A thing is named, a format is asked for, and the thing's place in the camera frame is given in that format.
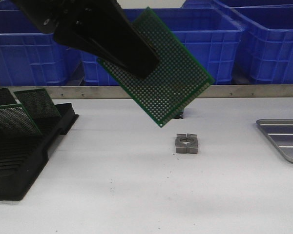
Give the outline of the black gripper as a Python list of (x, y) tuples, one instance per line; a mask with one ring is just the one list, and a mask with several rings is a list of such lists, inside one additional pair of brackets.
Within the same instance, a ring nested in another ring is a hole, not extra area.
[(88, 3), (86, 0), (14, 0), (16, 7), (44, 34), (107, 60), (134, 73), (133, 58), (125, 50), (134, 35), (130, 23), (72, 23)]

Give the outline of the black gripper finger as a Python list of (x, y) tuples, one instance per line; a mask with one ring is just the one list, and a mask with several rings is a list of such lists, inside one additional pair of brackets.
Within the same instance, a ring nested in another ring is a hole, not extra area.
[(86, 52), (141, 79), (158, 66), (155, 50), (134, 28), (117, 1), (88, 0), (83, 20)]

